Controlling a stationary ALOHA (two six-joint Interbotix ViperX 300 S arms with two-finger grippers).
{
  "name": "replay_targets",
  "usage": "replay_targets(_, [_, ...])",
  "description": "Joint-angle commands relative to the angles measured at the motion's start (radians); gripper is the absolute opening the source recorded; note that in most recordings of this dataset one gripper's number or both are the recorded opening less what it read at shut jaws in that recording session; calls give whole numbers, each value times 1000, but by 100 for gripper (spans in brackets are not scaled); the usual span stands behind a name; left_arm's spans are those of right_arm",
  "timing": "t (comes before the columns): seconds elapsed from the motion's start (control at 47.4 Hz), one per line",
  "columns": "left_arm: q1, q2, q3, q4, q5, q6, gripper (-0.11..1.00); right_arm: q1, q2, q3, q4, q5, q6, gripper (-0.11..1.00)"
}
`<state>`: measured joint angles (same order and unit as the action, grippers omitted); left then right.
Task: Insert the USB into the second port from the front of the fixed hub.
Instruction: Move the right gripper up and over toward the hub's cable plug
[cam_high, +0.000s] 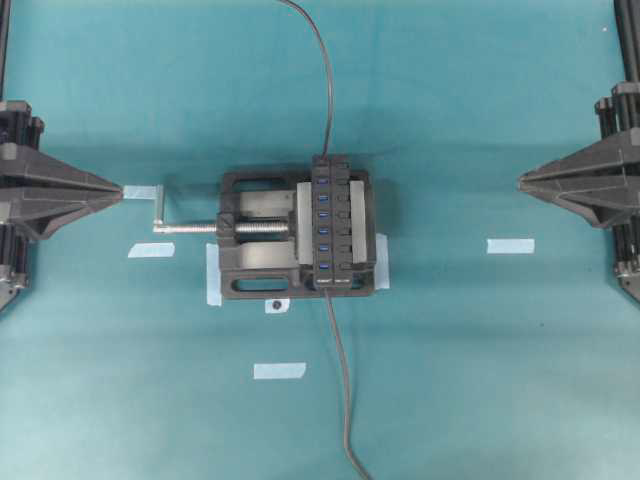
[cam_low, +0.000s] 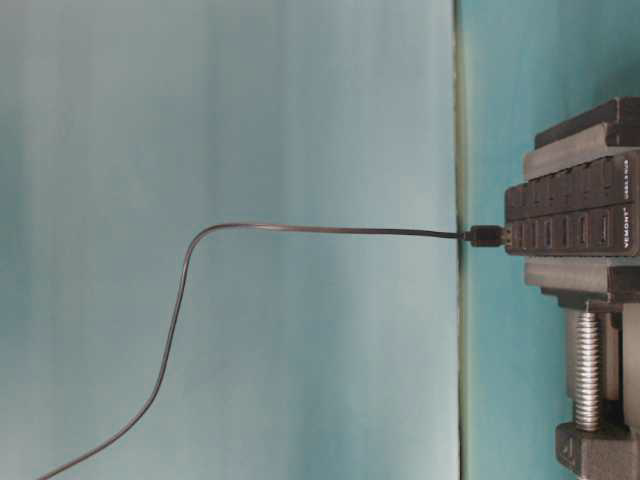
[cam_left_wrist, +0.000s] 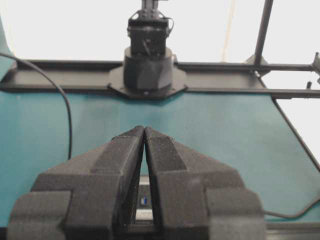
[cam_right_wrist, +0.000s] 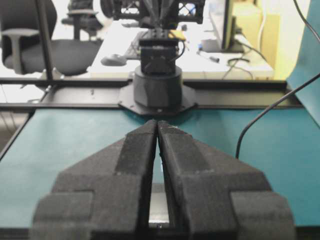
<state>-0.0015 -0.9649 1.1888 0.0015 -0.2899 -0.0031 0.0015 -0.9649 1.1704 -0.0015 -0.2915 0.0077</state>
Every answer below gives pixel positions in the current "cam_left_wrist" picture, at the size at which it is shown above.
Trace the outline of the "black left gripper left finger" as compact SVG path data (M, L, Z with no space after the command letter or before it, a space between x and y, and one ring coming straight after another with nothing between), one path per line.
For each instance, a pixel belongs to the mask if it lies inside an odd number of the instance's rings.
M10 240L111 240L135 217L144 127L40 173L10 213Z

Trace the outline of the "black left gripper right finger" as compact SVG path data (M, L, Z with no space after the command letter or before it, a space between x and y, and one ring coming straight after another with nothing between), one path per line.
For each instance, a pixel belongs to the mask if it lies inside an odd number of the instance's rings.
M258 195L239 172L151 127L144 130L153 219L166 240L264 240Z

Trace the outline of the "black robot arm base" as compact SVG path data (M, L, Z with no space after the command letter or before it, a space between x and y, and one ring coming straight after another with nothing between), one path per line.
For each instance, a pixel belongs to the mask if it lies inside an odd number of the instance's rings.
M157 0L143 0L128 19L130 46L121 67L109 73L107 87L136 100L160 100L186 90L187 75L175 66L175 55L166 46L174 27L158 9Z

